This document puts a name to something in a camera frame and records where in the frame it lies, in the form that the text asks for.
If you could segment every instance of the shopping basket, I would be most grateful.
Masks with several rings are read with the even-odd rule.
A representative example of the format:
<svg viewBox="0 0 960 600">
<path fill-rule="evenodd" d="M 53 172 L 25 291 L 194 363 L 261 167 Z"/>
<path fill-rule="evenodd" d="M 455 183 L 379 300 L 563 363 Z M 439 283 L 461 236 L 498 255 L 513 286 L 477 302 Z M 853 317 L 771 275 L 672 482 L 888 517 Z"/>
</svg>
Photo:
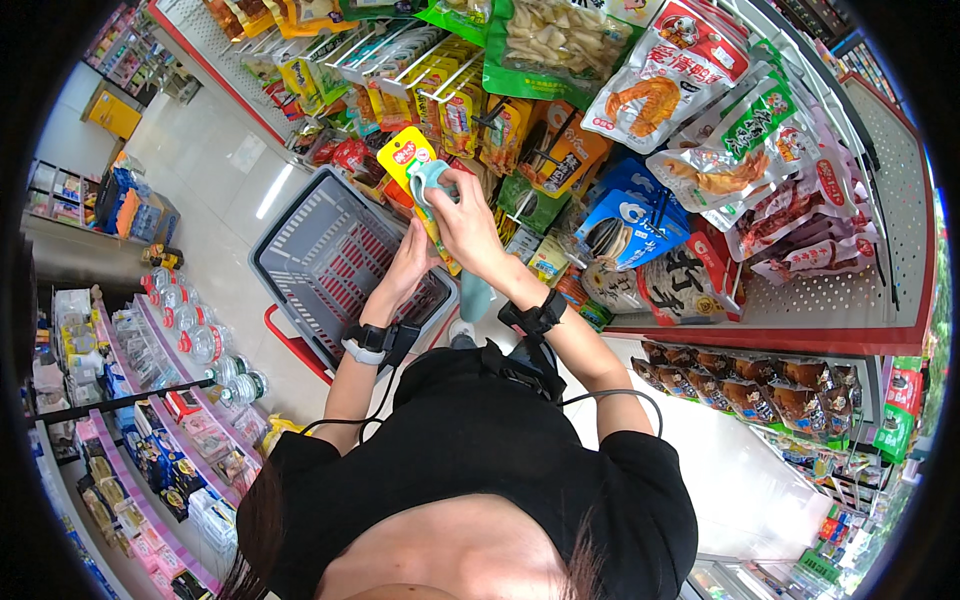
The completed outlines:
<svg viewBox="0 0 960 600">
<path fill-rule="evenodd" d="M 260 236 L 250 264 L 303 342 L 336 372 L 344 355 L 344 331 L 360 318 L 401 239 L 336 171 L 324 166 Z M 457 290 L 448 273 L 432 269 L 400 308 L 399 317 L 419 327 L 422 335 L 456 303 Z M 301 343 L 270 323 L 273 312 L 264 315 L 268 327 L 318 372 L 312 358 L 304 359 Z M 388 370 L 381 366 L 379 375 Z"/>
</svg>

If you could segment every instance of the white sneaker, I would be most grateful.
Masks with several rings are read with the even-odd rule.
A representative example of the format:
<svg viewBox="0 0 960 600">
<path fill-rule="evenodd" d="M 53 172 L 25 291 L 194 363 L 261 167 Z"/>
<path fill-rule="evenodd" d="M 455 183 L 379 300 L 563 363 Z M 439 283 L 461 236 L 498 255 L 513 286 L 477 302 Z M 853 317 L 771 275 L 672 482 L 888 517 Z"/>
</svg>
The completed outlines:
<svg viewBox="0 0 960 600">
<path fill-rule="evenodd" d="M 467 323 L 463 319 L 454 319 L 450 323 L 450 327 L 447 328 L 446 335 L 449 341 L 452 342 L 453 338 L 460 334 L 466 335 L 476 344 L 476 330 L 473 329 L 473 324 Z"/>
</svg>

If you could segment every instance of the tiled floor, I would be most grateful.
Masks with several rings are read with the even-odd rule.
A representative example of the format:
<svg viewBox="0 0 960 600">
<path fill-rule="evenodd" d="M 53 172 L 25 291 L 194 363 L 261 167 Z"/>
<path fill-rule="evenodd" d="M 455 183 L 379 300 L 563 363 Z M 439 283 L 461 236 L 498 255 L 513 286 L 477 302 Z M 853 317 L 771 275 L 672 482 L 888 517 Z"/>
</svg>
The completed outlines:
<svg viewBox="0 0 960 600">
<path fill-rule="evenodd" d="M 307 423 L 323 413 L 327 387 L 266 329 L 263 313 L 272 302 L 247 255 L 309 176 L 287 165 L 260 141 L 263 132 L 248 131 L 218 102 L 206 89 L 185 108 L 157 95 L 126 150 L 144 164 L 151 186 L 180 210 L 174 245 L 183 250 L 185 271 L 203 302 L 233 330 L 236 351 L 269 377 L 271 390 L 263 407 Z M 276 198 L 264 206 L 272 190 Z M 516 338 L 496 321 L 497 307 L 478 325 L 478 337 L 510 348 Z M 279 313 L 275 319 L 295 334 Z M 634 344 L 611 340 L 611 345 L 629 362 Z M 568 397 L 583 392 L 567 379 Z M 635 384 L 659 403 L 663 437 L 680 453 L 700 525 L 700 550 L 740 558 L 797 558 L 815 539 L 830 501 L 746 426 L 707 407 L 659 395 L 638 378 Z M 381 397 L 384 387 L 385 381 L 374 398 Z M 572 405 L 567 414 L 584 444 L 595 448 L 592 402 Z"/>
</svg>

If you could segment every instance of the light blue sock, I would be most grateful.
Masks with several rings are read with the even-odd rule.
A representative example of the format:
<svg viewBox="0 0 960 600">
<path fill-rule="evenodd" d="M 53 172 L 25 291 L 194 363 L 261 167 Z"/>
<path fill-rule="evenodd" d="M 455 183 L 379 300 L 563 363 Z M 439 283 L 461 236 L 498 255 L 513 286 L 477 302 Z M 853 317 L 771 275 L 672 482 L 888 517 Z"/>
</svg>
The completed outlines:
<svg viewBox="0 0 960 600">
<path fill-rule="evenodd" d="M 437 181 L 440 173 L 449 168 L 450 165 L 442 160 L 431 160 L 422 164 L 410 178 L 410 193 L 414 197 L 414 202 L 424 212 L 430 213 L 430 202 L 423 197 L 423 192 L 428 187 L 439 187 L 454 203 L 460 202 L 460 197 L 453 195 L 456 185 L 444 187 Z M 492 296 L 490 284 L 464 269 L 460 272 L 460 288 L 460 318 L 467 323 L 475 323 L 490 308 Z"/>
</svg>

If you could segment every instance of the wall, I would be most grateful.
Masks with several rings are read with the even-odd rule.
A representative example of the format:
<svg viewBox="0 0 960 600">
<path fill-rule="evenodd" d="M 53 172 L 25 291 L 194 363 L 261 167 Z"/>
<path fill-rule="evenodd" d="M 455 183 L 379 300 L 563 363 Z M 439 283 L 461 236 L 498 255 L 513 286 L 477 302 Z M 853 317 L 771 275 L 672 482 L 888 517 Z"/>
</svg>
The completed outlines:
<svg viewBox="0 0 960 600">
<path fill-rule="evenodd" d="M 117 138 L 96 123 L 80 120 L 100 81 L 99 73 L 77 63 L 47 119 L 34 156 L 81 175 L 103 174 Z"/>
</svg>

